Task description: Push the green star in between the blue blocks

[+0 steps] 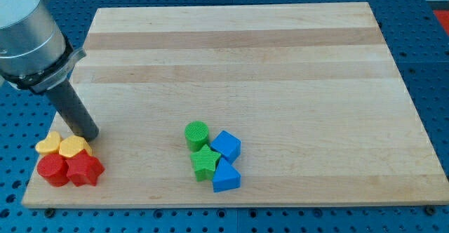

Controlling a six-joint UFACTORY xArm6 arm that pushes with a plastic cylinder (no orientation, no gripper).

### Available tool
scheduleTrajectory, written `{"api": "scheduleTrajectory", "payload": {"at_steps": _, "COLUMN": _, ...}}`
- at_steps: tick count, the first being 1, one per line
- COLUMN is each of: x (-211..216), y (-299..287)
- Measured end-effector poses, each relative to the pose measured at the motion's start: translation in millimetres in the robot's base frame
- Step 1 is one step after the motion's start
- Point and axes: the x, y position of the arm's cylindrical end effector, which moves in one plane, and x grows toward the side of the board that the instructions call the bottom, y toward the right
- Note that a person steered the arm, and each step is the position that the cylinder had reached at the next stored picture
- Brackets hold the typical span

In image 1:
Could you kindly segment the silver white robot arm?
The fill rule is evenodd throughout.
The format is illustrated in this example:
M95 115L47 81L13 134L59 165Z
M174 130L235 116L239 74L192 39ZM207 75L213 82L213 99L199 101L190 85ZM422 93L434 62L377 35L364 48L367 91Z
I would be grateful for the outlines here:
M16 88L55 88L85 56L61 32L44 0L1 0L1 76Z

